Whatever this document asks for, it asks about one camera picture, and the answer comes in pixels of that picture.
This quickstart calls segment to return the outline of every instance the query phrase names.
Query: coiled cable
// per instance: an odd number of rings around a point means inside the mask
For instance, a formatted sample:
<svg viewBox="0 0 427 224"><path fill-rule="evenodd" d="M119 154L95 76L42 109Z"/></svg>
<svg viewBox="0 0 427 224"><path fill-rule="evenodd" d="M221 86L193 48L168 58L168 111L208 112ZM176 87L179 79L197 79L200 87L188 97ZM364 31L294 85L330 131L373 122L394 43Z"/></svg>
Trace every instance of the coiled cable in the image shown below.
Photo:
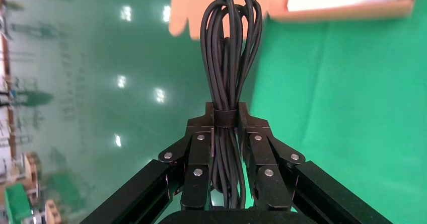
<svg viewBox="0 0 427 224"><path fill-rule="evenodd" d="M261 6L256 0L215 0L204 12L200 27L201 53L213 107L236 110L243 83L258 50L262 31ZM224 37L223 18L230 20L230 36ZM243 47L242 18L248 22ZM210 167L213 188L222 192L225 208L245 208L245 178L232 127L215 127L215 155Z"/></svg>

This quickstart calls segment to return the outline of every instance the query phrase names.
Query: screw head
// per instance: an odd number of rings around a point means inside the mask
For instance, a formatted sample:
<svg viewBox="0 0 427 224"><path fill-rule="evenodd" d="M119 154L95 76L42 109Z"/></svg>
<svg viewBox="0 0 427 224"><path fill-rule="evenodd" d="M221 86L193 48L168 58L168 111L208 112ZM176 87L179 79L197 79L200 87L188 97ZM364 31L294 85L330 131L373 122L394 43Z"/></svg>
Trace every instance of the screw head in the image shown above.
<svg viewBox="0 0 427 224"><path fill-rule="evenodd" d="M298 160L300 157L296 154L291 154L291 159Z"/></svg>
<svg viewBox="0 0 427 224"><path fill-rule="evenodd" d="M266 176L273 176L274 175L274 172L273 172L273 170L271 170L271 169L266 169L265 171L264 171L264 174L266 175Z"/></svg>
<svg viewBox="0 0 427 224"><path fill-rule="evenodd" d="M172 158L172 153L167 152L167 153L165 153L165 155L163 157L165 157L165 159L170 159L170 158Z"/></svg>
<svg viewBox="0 0 427 224"><path fill-rule="evenodd" d="M201 169L195 169L194 172L193 172L193 174L195 176L200 176L201 174L203 174L203 170L201 170Z"/></svg>

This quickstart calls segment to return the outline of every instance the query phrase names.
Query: cardboard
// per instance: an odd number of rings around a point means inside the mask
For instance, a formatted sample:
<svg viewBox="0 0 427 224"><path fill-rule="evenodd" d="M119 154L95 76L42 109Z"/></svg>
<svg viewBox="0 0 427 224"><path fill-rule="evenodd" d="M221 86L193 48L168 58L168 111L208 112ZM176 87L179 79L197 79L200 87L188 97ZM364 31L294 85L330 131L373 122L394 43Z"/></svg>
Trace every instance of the cardboard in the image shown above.
<svg viewBox="0 0 427 224"><path fill-rule="evenodd" d="M192 39L200 37L200 22L207 6L213 0L171 0L170 6L165 6L167 14L165 17L169 21L169 31L177 36L184 32L187 22L189 24L190 36ZM346 19L379 19L397 18L410 15L415 0L385 0L372 1L349 6L313 9L304 11L289 11L289 0L257 0L262 7L262 15L267 14L274 20L280 22L307 22L322 20L346 20ZM235 3L244 5L243 0L235 0ZM228 18L224 21L224 34L228 33Z"/></svg>

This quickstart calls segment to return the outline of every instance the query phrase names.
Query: green backdrop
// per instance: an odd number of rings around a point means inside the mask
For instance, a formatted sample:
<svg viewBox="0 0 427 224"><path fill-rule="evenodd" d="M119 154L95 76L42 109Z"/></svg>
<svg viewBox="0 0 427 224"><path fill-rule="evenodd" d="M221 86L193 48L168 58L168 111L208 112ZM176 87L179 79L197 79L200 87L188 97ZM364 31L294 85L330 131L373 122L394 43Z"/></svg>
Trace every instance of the green backdrop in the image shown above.
<svg viewBox="0 0 427 224"><path fill-rule="evenodd" d="M393 223L427 223L427 0L408 19L268 21L251 113Z"/></svg>

